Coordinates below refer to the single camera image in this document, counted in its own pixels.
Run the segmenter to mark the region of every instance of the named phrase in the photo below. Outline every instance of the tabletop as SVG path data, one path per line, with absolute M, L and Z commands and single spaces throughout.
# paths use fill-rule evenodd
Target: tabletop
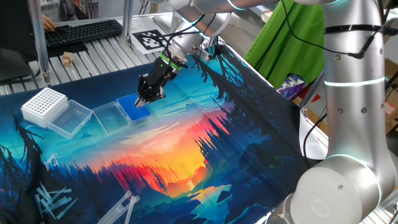
M 50 70 L 54 90 L 90 109 L 134 93 L 138 75 L 157 57 L 117 37 L 85 45 L 88 51 L 75 53 L 70 67 L 50 58 Z M 39 69 L 37 62 L 29 65 Z M 48 206 L 51 197 L 63 200 L 61 210 L 43 212 L 46 224 L 101 223 L 108 212 L 125 219 L 121 212 L 129 206 L 118 200 L 130 194 L 141 197 L 130 223 L 256 223 L 306 170 L 298 107 L 232 49 L 182 72 L 166 86 L 166 99 L 149 106 L 150 120 L 111 137 L 95 119 L 69 141 L 23 121 L 19 108 L 44 86 L 42 77 L 0 86 L 0 199 L 15 209 L 16 184 L 31 182 L 27 170 L 36 164 L 44 176 L 33 180 L 31 196 Z M 39 220 L 40 206 L 40 200 L 33 206 Z M 378 208 L 363 223 L 387 223 L 391 216 Z

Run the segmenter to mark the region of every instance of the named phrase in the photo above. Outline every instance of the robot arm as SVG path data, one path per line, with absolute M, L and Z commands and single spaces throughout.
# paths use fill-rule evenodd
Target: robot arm
M 271 0 L 170 0 L 188 22 L 210 37 L 218 35 L 231 12 Z M 322 4 L 325 47 L 335 52 L 359 52 L 374 35 L 363 58 L 325 51 L 328 106 L 327 158 L 300 178 L 289 195 L 268 217 L 266 224 L 358 224 L 396 184 L 395 168 L 384 130 L 384 43 L 376 0 L 294 0 Z M 179 30 L 189 27 L 182 22 Z M 164 98 L 163 86 L 184 66 L 202 42 L 200 34 L 173 39 L 140 78 L 137 106 Z

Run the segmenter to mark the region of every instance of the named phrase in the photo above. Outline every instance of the box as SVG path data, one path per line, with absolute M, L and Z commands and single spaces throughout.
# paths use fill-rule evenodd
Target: box
M 386 134 L 398 128 L 398 92 L 394 90 L 387 99 L 384 110 L 386 111 Z
M 146 106 L 142 108 L 134 106 L 137 98 L 136 94 L 124 96 L 116 99 L 116 102 L 93 109 L 94 116 L 108 136 L 130 128 L 133 123 L 151 115 Z
M 290 99 L 293 100 L 296 98 L 300 91 L 307 86 L 307 83 L 298 75 L 292 75 L 290 77 L 287 77 L 282 84 L 281 87 L 278 88 L 278 92 Z
M 395 73 L 398 72 L 398 65 L 390 59 L 386 59 L 386 77 L 391 78 Z M 384 110 L 386 112 L 386 134 L 395 131 L 398 128 L 398 92 L 392 91 L 386 103 L 384 104 Z
M 91 119 L 92 110 L 69 100 L 64 95 L 50 88 L 44 88 L 22 108 L 24 119 L 42 128 L 72 139 Z

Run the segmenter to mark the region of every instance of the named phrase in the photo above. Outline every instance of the black keyboard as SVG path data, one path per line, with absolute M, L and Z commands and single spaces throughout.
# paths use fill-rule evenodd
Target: black keyboard
M 56 28 L 54 32 L 46 33 L 45 40 L 47 46 L 59 47 L 120 34 L 122 29 L 122 25 L 115 20 L 95 22 L 74 27 L 63 26 Z

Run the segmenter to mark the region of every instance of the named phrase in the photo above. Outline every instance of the black cable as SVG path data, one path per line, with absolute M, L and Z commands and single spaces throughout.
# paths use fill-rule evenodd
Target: black cable
M 391 218 L 388 224 L 392 224 L 392 222 L 397 218 L 397 215 L 398 215 L 398 210 L 395 212 L 394 216 Z
M 143 10 L 142 15 L 145 14 L 145 11 L 147 10 L 147 7 L 148 7 L 148 3 L 149 3 L 149 0 L 147 1 L 147 4 L 145 4 L 145 9 Z
M 0 85 L 11 85 L 11 84 L 21 84 L 21 83 L 25 83 L 25 82 L 29 82 L 31 80 L 33 80 L 34 78 L 38 77 L 40 75 L 40 69 L 39 71 L 37 71 L 37 73 L 31 77 L 31 78 L 26 78 L 23 80 L 18 80 L 18 81 L 1 81 Z
M 386 18 L 384 17 L 383 2 L 381 0 L 377 0 L 377 4 L 379 5 L 379 14 L 380 14 L 380 19 L 381 19 L 381 25 L 384 25 Z
M 387 8 L 386 15 L 384 16 L 384 24 L 387 22 L 388 15 L 390 14 L 390 8 Z
M 186 33 L 182 33 L 182 34 L 174 34 L 173 36 L 171 36 L 171 38 L 167 41 L 167 45 L 166 45 L 167 57 L 169 58 L 169 66 L 170 66 L 170 62 L 173 62 L 174 64 L 178 65 L 179 67 L 188 68 L 187 65 L 181 64 L 181 63 L 179 63 L 179 62 L 176 62 L 176 61 L 171 57 L 171 52 L 170 52 L 170 50 L 169 50 L 171 40 L 172 40 L 174 37 L 178 36 L 178 35 L 189 35 L 189 34 L 199 34 L 199 33 L 200 33 L 199 31 L 197 31 L 197 32 L 186 32 Z
M 304 158 L 305 158 L 305 164 L 307 165 L 307 168 L 311 168 L 310 167 L 310 162 L 308 161 L 308 157 L 307 157 L 307 150 L 305 149 L 305 146 L 307 144 L 307 139 L 310 136 L 311 132 L 318 126 L 319 123 L 321 123 L 326 117 L 328 116 L 328 113 L 326 112 L 325 115 L 323 115 L 323 117 L 321 117 L 310 129 L 310 131 L 307 133 L 307 135 L 305 136 L 304 139 L 304 144 L 303 144 L 303 151 L 304 151 Z
M 306 43 L 306 44 L 309 44 L 309 45 L 312 45 L 312 46 L 315 46 L 315 47 L 319 47 L 319 48 L 321 48 L 321 49 L 323 49 L 323 50 L 326 50 L 326 51 L 329 51 L 329 52 L 331 52 L 331 53 L 342 54 L 342 55 L 348 55 L 348 56 L 354 57 L 354 58 L 356 58 L 356 59 L 362 59 L 362 58 L 364 58 L 364 56 L 365 56 L 365 52 L 367 51 L 367 49 L 368 49 L 369 46 L 371 45 L 371 43 L 372 43 L 372 41 L 373 41 L 373 39 L 374 39 L 374 36 L 375 36 L 375 35 L 380 31 L 380 29 L 381 29 L 381 26 L 380 26 L 380 28 L 379 28 L 377 31 L 375 31 L 375 33 L 374 33 L 373 35 L 371 35 L 371 36 L 369 37 L 369 39 L 366 41 L 364 47 L 361 49 L 361 51 L 360 51 L 359 53 L 346 53 L 346 52 L 338 52 L 338 51 L 335 51 L 335 50 L 330 50 L 330 49 L 327 49 L 327 48 L 322 47 L 322 46 L 320 46 L 320 45 L 313 44 L 313 43 L 311 43 L 311 42 L 308 42 L 308 41 L 306 41 L 306 40 L 303 40 L 303 39 L 297 37 L 297 36 L 293 33 L 292 27 L 290 26 L 290 22 L 289 22 L 289 18 L 288 18 L 288 14 L 287 14 L 287 9 L 286 9 L 285 2 L 284 2 L 284 0 L 280 0 L 280 1 L 282 2 L 282 5 L 283 5 L 283 7 L 284 7 L 284 11 L 285 11 L 285 15 L 286 15 L 286 22 L 287 22 L 287 26 L 289 27 L 290 33 L 291 33 L 297 40 L 299 40 L 299 41 L 302 41 L 302 42 L 304 42 L 304 43 Z
M 325 112 L 325 110 L 326 110 L 327 108 L 328 108 L 328 105 L 326 105 L 326 106 L 324 107 L 324 109 L 323 109 L 323 111 L 322 111 L 321 115 L 319 116 L 319 119 L 318 119 L 318 121 L 321 119 L 321 117 L 322 117 L 323 113 Z
M 395 89 L 393 88 L 387 95 L 386 100 L 384 102 L 387 102 L 388 98 L 390 97 L 391 93 L 394 91 Z
M 202 35 L 202 37 L 201 37 L 201 44 L 203 43 L 203 41 L 205 41 L 205 34 L 206 34 L 206 31 L 207 31 L 207 29 L 209 29 L 210 25 L 213 23 L 213 21 L 214 21 L 214 19 L 216 18 L 216 16 L 217 16 L 217 13 L 214 14 L 214 16 L 213 16 L 213 18 L 211 19 L 210 23 L 207 25 L 205 31 L 203 32 L 203 35 Z M 195 65 L 198 64 L 198 62 L 199 62 L 199 60 L 200 60 L 200 57 L 201 57 L 202 51 L 203 51 L 203 48 L 200 47 L 199 57 L 197 58 L 196 62 L 192 65 L 192 68 L 193 68 Z
M 190 27 L 188 27 L 188 28 L 186 28 L 186 29 L 183 29 L 183 30 L 180 30 L 180 31 L 178 31 L 178 32 L 174 32 L 174 33 L 172 33 L 172 34 L 157 35 L 157 36 L 148 36 L 148 35 L 139 34 L 139 35 L 137 35 L 137 36 L 154 39 L 154 38 L 171 37 L 171 36 L 173 36 L 173 35 L 175 35 L 175 34 L 183 34 L 185 31 L 190 30 L 192 27 L 196 26 L 196 25 L 204 18 L 204 16 L 205 16 L 205 15 L 200 16 L 199 19 L 198 19 L 196 22 L 194 22 Z
M 143 10 L 143 8 L 145 7 L 145 2 L 143 2 L 142 4 L 141 4 L 141 9 L 140 9 L 140 11 L 139 11 L 139 15 L 141 15 L 141 12 L 142 12 L 142 10 Z

